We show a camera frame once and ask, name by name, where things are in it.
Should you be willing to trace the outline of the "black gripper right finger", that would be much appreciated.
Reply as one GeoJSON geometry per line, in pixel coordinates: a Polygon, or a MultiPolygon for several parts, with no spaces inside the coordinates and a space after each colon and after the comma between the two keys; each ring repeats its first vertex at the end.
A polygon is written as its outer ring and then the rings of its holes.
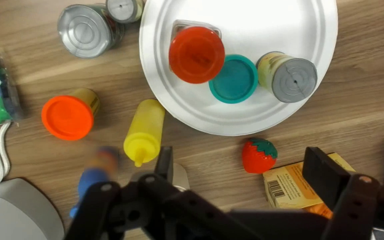
{"type": "Polygon", "coordinates": [[[319,147],[307,147],[304,153],[303,177],[324,204],[331,211],[335,211],[341,203],[341,196],[348,185],[351,173],[319,147]]]}

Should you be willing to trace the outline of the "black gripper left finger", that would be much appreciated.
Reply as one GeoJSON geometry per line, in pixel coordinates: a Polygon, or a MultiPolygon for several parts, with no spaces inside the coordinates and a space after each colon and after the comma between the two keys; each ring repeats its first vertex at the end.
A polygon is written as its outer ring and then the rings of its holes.
{"type": "Polygon", "coordinates": [[[171,147],[160,149],[155,173],[167,181],[173,180],[173,149],[171,147]]]}

